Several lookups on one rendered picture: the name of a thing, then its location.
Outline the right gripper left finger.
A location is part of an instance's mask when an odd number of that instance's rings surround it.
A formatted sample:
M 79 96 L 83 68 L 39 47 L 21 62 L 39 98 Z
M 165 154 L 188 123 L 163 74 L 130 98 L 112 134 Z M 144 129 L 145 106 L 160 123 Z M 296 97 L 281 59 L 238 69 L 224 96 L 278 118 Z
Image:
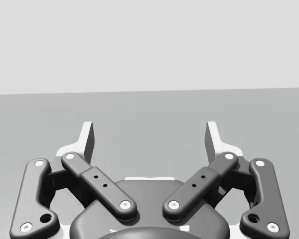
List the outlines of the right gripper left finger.
M 95 138 L 93 123 L 83 123 L 78 140 L 58 149 L 55 158 L 27 162 L 9 230 L 12 239 L 49 239 L 60 228 L 50 209 L 55 192 L 69 189 L 86 206 L 98 200 L 114 218 L 129 222 L 137 216 L 137 204 L 102 170 L 90 164 Z

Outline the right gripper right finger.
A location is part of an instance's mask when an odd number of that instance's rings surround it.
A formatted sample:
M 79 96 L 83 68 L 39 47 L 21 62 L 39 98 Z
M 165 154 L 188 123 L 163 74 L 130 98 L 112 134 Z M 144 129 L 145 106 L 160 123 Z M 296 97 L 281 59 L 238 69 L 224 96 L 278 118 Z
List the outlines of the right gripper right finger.
M 244 192 L 249 210 L 239 222 L 241 234 L 251 239 L 288 239 L 288 224 L 274 165 L 221 140 L 216 122 L 206 124 L 205 148 L 209 164 L 200 168 L 163 203 L 162 214 L 178 222 L 202 200 L 215 207 L 233 188 Z

